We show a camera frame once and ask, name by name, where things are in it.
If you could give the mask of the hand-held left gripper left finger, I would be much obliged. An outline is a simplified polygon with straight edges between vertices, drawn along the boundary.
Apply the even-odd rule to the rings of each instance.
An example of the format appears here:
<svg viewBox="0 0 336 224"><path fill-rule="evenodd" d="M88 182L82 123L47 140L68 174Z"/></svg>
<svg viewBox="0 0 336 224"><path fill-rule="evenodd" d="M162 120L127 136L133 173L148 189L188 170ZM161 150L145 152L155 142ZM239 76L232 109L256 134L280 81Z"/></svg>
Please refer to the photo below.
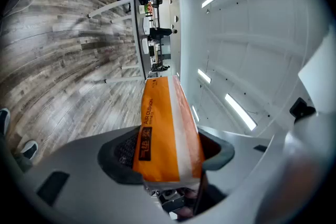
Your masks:
<svg viewBox="0 0 336 224"><path fill-rule="evenodd" d="M171 223L142 176L115 155L138 132L133 126L62 146L24 175L30 200L55 223Z"/></svg>

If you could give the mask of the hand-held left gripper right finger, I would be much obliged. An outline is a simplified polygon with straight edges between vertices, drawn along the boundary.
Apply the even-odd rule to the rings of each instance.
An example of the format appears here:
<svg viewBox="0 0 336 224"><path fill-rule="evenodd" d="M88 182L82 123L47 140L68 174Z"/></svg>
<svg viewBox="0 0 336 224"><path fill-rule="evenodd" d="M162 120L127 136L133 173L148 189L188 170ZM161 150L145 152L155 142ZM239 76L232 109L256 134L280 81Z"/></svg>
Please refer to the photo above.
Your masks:
<svg viewBox="0 0 336 224"><path fill-rule="evenodd" d="M202 170L208 183L229 195L252 172L270 139L216 130L199 125L205 161Z"/></svg>

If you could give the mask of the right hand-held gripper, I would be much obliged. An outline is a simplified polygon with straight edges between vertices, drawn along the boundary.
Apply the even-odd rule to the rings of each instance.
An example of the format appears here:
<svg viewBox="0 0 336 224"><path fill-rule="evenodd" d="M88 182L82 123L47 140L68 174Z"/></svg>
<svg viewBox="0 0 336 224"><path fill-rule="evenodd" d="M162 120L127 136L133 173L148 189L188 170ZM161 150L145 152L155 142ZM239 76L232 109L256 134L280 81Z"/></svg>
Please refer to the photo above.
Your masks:
<svg viewBox="0 0 336 224"><path fill-rule="evenodd" d="M157 190L156 196L162 209L167 212L175 212L185 206L185 194L183 188Z"/></svg>

